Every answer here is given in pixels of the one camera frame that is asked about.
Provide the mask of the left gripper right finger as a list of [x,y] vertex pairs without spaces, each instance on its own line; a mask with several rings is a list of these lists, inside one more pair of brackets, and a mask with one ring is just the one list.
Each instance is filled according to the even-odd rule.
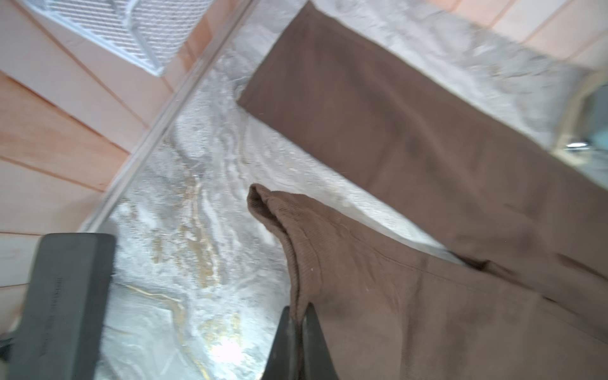
[[309,303],[302,320],[302,368],[307,380],[338,380],[318,314]]

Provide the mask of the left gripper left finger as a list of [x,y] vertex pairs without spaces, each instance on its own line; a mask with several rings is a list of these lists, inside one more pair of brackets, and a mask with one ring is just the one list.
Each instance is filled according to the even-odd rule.
[[291,316],[290,307],[284,307],[272,343],[262,380],[295,380],[299,376],[299,333]]

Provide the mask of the brown trousers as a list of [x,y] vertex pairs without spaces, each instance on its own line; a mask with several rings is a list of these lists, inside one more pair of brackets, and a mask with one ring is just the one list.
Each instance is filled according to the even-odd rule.
[[340,379],[605,379],[607,191],[306,3],[238,104],[426,237],[251,185]]

